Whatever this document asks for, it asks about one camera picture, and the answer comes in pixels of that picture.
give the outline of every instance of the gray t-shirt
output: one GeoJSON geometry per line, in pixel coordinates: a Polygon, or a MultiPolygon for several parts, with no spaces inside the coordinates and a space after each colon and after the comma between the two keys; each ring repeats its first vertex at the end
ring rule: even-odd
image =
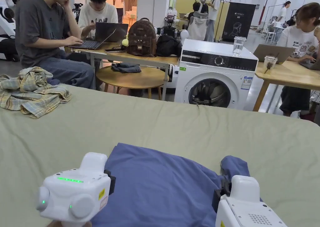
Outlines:
{"type": "Polygon", "coordinates": [[[23,67],[33,67],[49,57],[59,57],[59,49],[25,46],[39,38],[64,39],[69,31],[66,13],[55,3],[50,8],[44,0],[21,0],[16,8],[16,49],[23,67]]]}

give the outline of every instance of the laptop keyboard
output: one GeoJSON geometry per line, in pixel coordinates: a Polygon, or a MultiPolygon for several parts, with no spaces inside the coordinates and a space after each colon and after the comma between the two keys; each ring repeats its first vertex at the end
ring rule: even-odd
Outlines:
{"type": "Polygon", "coordinates": [[[97,41],[90,41],[90,40],[84,40],[83,44],[80,45],[81,48],[90,48],[94,49],[99,45],[99,42],[97,41]]]}

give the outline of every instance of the green led light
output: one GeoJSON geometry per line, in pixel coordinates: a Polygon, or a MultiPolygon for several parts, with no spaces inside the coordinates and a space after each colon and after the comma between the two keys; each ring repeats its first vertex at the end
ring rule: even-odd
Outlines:
{"type": "Polygon", "coordinates": [[[69,181],[69,182],[83,183],[83,181],[81,181],[81,180],[75,180],[75,179],[70,179],[70,178],[58,177],[58,179],[64,180],[64,181],[69,181]]]}

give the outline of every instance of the plaid shirt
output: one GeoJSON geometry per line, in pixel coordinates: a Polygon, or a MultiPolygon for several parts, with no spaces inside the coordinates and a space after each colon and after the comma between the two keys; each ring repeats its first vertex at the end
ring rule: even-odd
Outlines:
{"type": "Polygon", "coordinates": [[[0,107],[40,118],[59,104],[69,102],[71,94],[63,85],[53,86],[47,82],[52,77],[40,67],[23,69],[17,78],[1,75],[0,107]]]}

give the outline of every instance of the yellow partition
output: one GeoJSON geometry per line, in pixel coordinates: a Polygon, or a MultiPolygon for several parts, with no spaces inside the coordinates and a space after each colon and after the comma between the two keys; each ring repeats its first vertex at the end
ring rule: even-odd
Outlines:
{"type": "MultiPolygon", "coordinates": [[[[192,9],[192,5],[195,2],[195,0],[176,0],[176,4],[175,4],[175,9],[179,13],[190,13],[193,12],[192,9]]],[[[224,29],[224,25],[226,23],[226,18],[227,18],[227,14],[228,14],[228,10],[229,10],[229,2],[221,2],[219,10],[218,10],[218,15],[217,15],[217,19],[214,25],[214,32],[215,32],[215,40],[216,41],[220,41],[223,35],[223,29],[224,29]]],[[[179,26],[179,28],[181,29],[182,25],[184,24],[184,21],[180,21],[179,24],[177,24],[179,26]]]]}
{"type": "Polygon", "coordinates": [[[217,19],[214,25],[214,39],[220,41],[223,35],[224,25],[226,23],[226,18],[229,10],[230,2],[224,2],[220,4],[217,19]]]}

